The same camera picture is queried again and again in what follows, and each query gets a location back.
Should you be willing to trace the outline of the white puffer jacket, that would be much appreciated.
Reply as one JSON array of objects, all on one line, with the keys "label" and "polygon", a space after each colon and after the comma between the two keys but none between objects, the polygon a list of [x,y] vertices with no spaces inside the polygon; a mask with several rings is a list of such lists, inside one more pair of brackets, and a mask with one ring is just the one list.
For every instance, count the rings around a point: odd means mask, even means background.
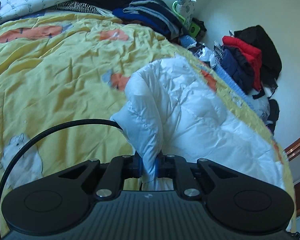
[{"label": "white puffer jacket", "polygon": [[126,103],[111,119],[143,161],[144,191],[172,190],[160,178],[159,153],[194,163],[209,159],[284,188],[283,166],[273,146],[232,114],[182,56],[153,61],[134,72]]}]

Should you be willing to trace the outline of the dark folded clothes pile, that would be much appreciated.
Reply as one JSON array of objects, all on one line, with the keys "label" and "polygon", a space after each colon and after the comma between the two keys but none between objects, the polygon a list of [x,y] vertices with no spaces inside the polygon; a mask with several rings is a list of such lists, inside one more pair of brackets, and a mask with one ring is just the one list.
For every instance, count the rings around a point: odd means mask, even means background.
[{"label": "dark folded clothes pile", "polygon": [[77,0],[112,12],[124,22],[136,22],[152,28],[168,40],[189,32],[162,0]]}]

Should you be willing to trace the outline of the floral fabric bag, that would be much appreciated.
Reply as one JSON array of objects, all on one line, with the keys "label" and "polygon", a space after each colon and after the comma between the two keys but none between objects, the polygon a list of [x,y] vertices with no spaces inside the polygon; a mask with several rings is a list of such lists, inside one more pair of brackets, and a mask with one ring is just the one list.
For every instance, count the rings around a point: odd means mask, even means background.
[{"label": "floral fabric bag", "polygon": [[175,10],[179,15],[183,16],[183,18],[185,19],[183,25],[186,29],[190,28],[192,16],[195,10],[195,3],[196,0],[177,0]]}]

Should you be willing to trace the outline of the yellow carrot print quilt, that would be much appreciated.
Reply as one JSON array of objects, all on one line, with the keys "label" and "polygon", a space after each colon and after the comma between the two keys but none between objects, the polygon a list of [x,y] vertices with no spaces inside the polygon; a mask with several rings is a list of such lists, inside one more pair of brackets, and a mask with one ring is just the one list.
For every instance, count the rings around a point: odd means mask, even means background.
[{"label": "yellow carrot print quilt", "polygon": [[[200,202],[184,200],[174,189],[144,191],[141,172],[126,179],[115,198],[105,200],[111,191],[98,190],[101,201],[68,231],[10,230],[1,206],[13,189],[84,161],[139,155],[111,116],[125,105],[134,72],[176,56],[185,57],[227,109],[273,146],[283,166],[281,189],[294,202],[286,229],[270,235],[229,231]],[[0,239],[292,239],[295,229],[286,153],[245,101],[189,50],[151,28],[93,14],[50,13],[0,26]]]}]

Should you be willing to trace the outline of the red and black hanging clothes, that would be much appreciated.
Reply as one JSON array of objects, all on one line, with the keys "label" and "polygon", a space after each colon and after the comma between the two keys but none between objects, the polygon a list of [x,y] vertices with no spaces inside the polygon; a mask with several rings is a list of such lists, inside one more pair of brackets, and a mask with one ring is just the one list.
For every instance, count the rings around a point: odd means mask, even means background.
[{"label": "red and black hanging clothes", "polygon": [[223,36],[222,44],[214,43],[213,52],[222,70],[244,94],[254,89],[258,93],[253,98],[258,99],[265,95],[265,87],[271,95],[276,92],[282,62],[262,26],[230,32],[228,36]]}]

